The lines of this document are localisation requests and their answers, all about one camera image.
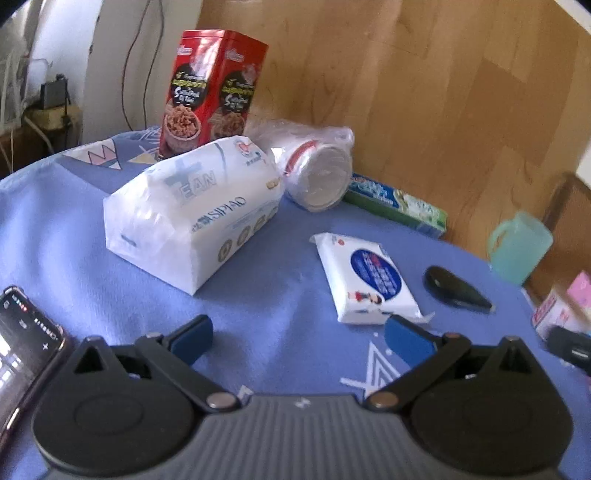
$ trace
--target white tissue package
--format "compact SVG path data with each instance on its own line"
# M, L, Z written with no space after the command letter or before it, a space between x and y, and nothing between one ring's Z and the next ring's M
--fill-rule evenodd
M383 325L393 313L423 321L417 302L380 244L319 233L316 244L342 323Z
M104 200L106 246L171 285L197 289L277 212L273 161L247 137L163 160Z

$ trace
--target green cup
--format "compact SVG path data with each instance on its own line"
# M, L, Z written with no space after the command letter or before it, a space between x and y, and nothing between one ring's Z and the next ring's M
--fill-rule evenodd
M515 285L523 285L552 245L550 231L529 213L519 211L499 224L488 239L491 268Z

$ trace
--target stack of plastic cups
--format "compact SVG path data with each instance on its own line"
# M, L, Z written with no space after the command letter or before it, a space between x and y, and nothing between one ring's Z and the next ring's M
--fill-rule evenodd
M293 201L321 212L341 200L353 173L349 128L313 129L287 122L261 132L252 139L274 158Z

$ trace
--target blue circular label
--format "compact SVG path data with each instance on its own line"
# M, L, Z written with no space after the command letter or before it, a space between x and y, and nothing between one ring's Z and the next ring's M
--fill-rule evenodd
M365 249L351 254L351 267L367 285L377 290L384 300L393 299L402 289L402 279L383 257Z

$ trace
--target wooden wall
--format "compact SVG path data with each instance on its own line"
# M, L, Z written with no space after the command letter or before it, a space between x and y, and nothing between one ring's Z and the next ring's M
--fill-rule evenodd
M270 45L251 114L351 126L356 171L483 257L591 137L591 36L553 0L204 0L198 27Z

